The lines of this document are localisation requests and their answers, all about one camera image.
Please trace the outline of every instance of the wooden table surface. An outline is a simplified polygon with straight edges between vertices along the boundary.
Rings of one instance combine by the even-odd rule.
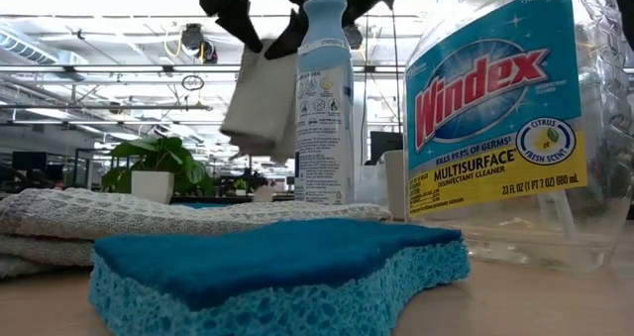
[[[596,272],[472,269],[468,280],[415,296],[394,335],[634,335],[634,224]],[[88,278],[78,270],[0,281],[0,335],[109,335],[86,301]]]

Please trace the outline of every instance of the citrus scent badge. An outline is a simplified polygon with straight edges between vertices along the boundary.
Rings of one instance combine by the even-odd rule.
[[[572,0],[515,0],[407,68],[411,217],[586,185],[574,28]]]

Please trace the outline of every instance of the potted plant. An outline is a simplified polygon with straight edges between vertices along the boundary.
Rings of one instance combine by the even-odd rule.
[[[207,172],[201,162],[182,147],[179,138],[143,138],[118,145],[110,155],[133,159],[129,168],[112,168],[102,177],[105,188],[169,203],[174,192],[186,193]]]
[[[243,179],[238,178],[236,182],[234,182],[234,187],[236,188],[236,196],[247,195],[247,182]]]

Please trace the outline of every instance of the blue sponge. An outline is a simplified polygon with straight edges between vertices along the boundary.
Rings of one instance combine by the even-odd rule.
[[[341,218],[219,237],[95,242],[89,300],[116,335],[389,335],[418,291],[465,278],[459,231]]]

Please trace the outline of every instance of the spray bottle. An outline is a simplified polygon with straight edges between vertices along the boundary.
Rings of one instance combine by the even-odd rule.
[[[304,3],[308,32],[298,51],[295,199],[329,205],[354,197],[352,55],[341,28],[346,0]]]

